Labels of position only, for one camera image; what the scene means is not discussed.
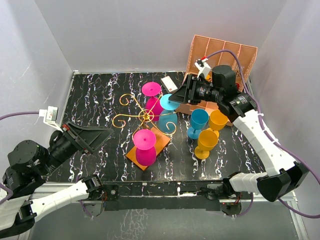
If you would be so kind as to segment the blue wine glass front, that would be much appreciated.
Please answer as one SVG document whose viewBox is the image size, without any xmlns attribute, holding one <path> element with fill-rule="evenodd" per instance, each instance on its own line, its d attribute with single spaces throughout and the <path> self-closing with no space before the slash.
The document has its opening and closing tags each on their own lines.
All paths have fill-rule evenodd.
<svg viewBox="0 0 320 240">
<path fill-rule="evenodd" d="M 204 109 L 198 108 L 193 110 L 189 120 L 190 127 L 187 130 L 188 137 L 193 140 L 198 139 L 208 120 L 209 115 Z"/>
</svg>

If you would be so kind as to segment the light blue wine glass back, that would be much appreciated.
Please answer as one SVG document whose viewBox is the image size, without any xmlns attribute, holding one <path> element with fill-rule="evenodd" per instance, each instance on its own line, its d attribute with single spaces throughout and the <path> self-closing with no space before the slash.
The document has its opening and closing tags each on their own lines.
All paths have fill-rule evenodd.
<svg viewBox="0 0 320 240">
<path fill-rule="evenodd" d="M 160 105 L 163 108 L 160 113 L 157 127 L 158 129 L 166 134 L 172 134 L 175 130 L 175 126 L 178 122 L 178 116 L 176 109 L 179 108 L 180 103 L 169 100 L 172 94 L 165 94 L 160 99 Z"/>
</svg>

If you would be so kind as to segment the magenta wine glass back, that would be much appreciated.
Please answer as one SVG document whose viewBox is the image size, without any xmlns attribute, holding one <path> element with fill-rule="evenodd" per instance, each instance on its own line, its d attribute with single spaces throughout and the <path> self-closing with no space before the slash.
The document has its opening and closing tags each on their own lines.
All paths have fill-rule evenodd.
<svg viewBox="0 0 320 240">
<path fill-rule="evenodd" d="M 162 113 L 164 108 L 161 106 L 160 100 L 156 97 L 161 94 L 161 86 L 156 82 L 148 82 L 143 85 L 142 93 L 149 97 L 146 102 L 147 112 L 153 113 L 155 117 L 152 119 L 153 122 L 157 122 L 159 120 L 159 115 Z"/>
</svg>

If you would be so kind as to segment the magenta wine glass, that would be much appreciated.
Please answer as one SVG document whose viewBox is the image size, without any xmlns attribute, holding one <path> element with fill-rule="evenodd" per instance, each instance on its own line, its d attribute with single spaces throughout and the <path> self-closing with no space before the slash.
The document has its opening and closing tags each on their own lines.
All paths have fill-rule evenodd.
<svg viewBox="0 0 320 240">
<path fill-rule="evenodd" d="M 141 129 L 133 136 L 133 143 L 137 162 L 142 166 L 151 166 L 157 157 L 156 135 L 151 130 Z"/>
<path fill-rule="evenodd" d="M 147 112 L 153 113 L 155 117 L 152 119 L 153 122 L 157 122 L 159 120 L 159 115 L 162 113 L 164 108 L 161 106 L 160 100 L 156 97 L 161 94 L 161 86 L 156 82 L 148 82 L 143 85 L 142 93 L 149 97 L 146 102 Z"/>
</svg>

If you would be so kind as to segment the yellow wine glass front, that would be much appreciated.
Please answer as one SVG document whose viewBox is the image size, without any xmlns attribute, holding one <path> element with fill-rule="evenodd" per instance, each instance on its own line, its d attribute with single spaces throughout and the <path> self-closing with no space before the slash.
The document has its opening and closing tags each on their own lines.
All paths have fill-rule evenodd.
<svg viewBox="0 0 320 240">
<path fill-rule="evenodd" d="M 220 110 L 216 109 L 213 110 L 209 116 L 209 128 L 217 135 L 219 138 L 220 133 L 219 131 L 222 130 L 227 122 L 228 122 L 228 117 L 225 116 Z"/>
</svg>

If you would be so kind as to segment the yellow wine glass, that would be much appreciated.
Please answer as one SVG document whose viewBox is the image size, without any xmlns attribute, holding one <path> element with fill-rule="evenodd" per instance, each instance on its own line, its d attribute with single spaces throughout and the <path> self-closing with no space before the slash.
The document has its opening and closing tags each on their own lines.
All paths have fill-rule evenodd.
<svg viewBox="0 0 320 240">
<path fill-rule="evenodd" d="M 204 160 L 210 156 L 210 151 L 217 145 L 218 136 L 212 130 L 203 130 L 197 139 L 197 147 L 194 149 L 195 156 Z"/>
<path fill-rule="evenodd" d="M 228 122 L 228 117 L 225 116 L 220 110 L 216 109 L 213 110 L 209 116 L 209 128 L 217 135 L 219 138 L 220 133 L 219 131 L 222 130 L 227 122 Z"/>
</svg>

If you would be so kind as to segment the yellow wine glass back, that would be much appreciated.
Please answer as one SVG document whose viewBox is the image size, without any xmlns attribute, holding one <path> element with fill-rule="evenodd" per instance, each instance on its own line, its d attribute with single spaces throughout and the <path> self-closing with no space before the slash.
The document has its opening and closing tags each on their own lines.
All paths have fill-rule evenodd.
<svg viewBox="0 0 320 240">
<path fill-rule="evenodd" d="M 197 147 L 194 149 L 195 156 L 204 160 L 210 156 L 210 151 L 217 145 L 218 136 L 212 130 L 203 130 L 197 139 Z"/>
</svg>

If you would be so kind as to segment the magenta wine glass front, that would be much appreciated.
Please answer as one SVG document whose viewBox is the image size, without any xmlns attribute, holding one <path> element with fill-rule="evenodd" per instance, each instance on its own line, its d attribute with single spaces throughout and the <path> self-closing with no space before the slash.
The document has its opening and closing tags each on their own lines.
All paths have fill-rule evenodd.
<svg viewBox="0 0 320 240">
<path fill-rule="evenodd" d="M 151 130 L 141 129 L 133 136 L 133 143 L 137 162 L 142 166 L 151 166 L 157 157 L 156 135 Z"/>
</svg>

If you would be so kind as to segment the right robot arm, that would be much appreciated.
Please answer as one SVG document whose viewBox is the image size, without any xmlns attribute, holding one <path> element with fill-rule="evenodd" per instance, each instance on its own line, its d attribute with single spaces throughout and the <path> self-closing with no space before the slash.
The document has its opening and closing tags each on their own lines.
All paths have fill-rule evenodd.
<svg viewBox="0 0 320 240">
<path fill-rule="evenodd" d="M 201 101 L 217 103 L 218 109 L 249 141 L 262 161 L 263 173 L 233 173 L 223 180 L 223 194 L 233 199 L 240 192 L 258 193 L 274 202 L 296 189 L 309 173 L 307 168 L 275 145 L 259 122 L 257 105 L 238 91 L 236 73 L 228 65 L 212 69 L 212 83 L 202 76 L 188 74 L 184 84 L 169 100 L 196 105 Z"/>
</svg>

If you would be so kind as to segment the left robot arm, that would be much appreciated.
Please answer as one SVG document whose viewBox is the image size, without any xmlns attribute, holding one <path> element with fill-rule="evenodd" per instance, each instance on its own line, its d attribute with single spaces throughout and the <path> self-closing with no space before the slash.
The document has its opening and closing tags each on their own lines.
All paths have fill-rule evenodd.
<svg viewBox="0 0 320 240">
<path fill-rule="evenodd" d="M 113 132 L 105 126 L 80 126 L 67 121 L 52 133 L 49 148 L 33 140 L 20 142 L 7 155 L 9 167 L 0 184 L 0 237 L 20 235 L 44 216 L 72 202 L 101 198 L 104 187 L 96 174 L 51 195 L 30 197 L 75 153 L 93 154 Z"/>
</svg>

